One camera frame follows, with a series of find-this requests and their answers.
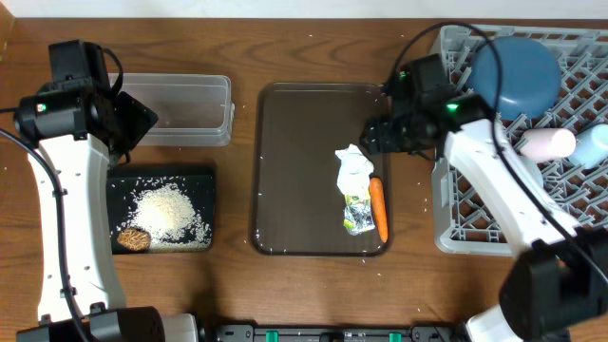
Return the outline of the dark blue plate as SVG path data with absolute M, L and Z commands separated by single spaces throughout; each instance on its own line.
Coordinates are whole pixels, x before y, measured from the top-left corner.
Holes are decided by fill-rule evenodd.
M 498 112 L 508 121 L 524 114 L 537 119 L 555 101 L 561 89 L 561 70 L 544 45 L 523 37 L 506 36 L 494 41 L 502 66 L 503 80 Z M 496 95 L 497 68 L 491 48 L 484 46 L 474 55 L 465 86 L 492 105 Z

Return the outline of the pink cup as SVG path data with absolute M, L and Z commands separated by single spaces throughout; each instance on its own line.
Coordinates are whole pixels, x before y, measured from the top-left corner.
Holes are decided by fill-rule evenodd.
M 530 129 L 522 134 L 520 153 L 535 163 L 569 157 L 576 148 L 575 135 L 565 128 Z

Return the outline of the white napkin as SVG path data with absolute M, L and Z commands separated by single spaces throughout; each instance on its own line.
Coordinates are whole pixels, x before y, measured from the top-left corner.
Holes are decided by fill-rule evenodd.
M 340 160 L 336 181 L 340 192 L 345 196 L 366 197 L 370 174 L 374 171 L 373 163 L 352 143 L 345 149 L 336 150 L 335 156 Z

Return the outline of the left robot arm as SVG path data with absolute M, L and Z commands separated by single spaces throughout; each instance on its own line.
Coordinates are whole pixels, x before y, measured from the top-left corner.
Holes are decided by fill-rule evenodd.
M 82 40 L 48 49 L 52 79 L 13 111 L 11 140 L 26 150 L 40 201 L 43 287 L 38 324 L 20 341 L 200 339 L 190 313 L 128 307 L 111 251 L 107 172 L 157 122 L 110 79 L 107 48 Z

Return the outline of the light blue bowl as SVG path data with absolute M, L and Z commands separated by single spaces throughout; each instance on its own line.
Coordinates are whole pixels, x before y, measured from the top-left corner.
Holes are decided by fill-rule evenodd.
M 529 174 L 534 179 L 535 183 L 539 187 L 544 187 L 542 173 L 541 173 L 541 170 L 538 167 L 538 165 L 536 163 L 534 163 L 533 161 L 531 161 L 530 159 L 528 159 L 526 156 L 520 156 L 520 160 L 524 164 L 524 166 L 527 169 L 527 171 L 529 172 Z

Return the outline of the light blue cup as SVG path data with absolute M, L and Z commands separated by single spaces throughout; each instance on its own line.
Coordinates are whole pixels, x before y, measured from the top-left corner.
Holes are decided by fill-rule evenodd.
M 576 148 L 567 160 L 584 169 L 599 166 L 607 158 L 607 129 L 607 124 L 602 123 L 578 134 Z

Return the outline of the orange carrot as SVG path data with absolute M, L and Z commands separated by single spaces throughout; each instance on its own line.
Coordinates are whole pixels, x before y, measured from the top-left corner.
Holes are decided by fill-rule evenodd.
M 378 230 L 379 237 L 383 243 L 389 239 L 389 224 L 385 204 L 383 183 L 379 178 L 370 179 L 370 199 L 371 208 L 374 214 L 374 221 Z

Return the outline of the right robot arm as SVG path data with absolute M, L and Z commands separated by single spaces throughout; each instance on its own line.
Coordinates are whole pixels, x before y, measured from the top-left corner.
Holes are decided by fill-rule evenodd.
M 606 314 L 606 229 L 582 228 L 548 196 L 480 96 L 406 100 L 393 110 L 366 121 L 361 145 L 371 154 L 436 148 L 476 191 L 516 258 L 498 305 L 469 318 L 464 339 L 563 339 L 569 327 Z

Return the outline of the foil wrapper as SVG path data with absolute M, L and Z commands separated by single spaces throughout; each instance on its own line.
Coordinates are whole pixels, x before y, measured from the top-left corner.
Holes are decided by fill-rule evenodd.
M 375 228 L 372 218 L 371 197 L 345 195 L 343 226 L 352 236 L 358 236 Z

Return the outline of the brown food scrap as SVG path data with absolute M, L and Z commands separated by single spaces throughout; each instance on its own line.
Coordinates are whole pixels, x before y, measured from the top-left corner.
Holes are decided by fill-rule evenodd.
M 149 248 L 151 237 L 143 230 L 128 228 L 118 235 L 117 241 L 130 251 L 141 252 Z

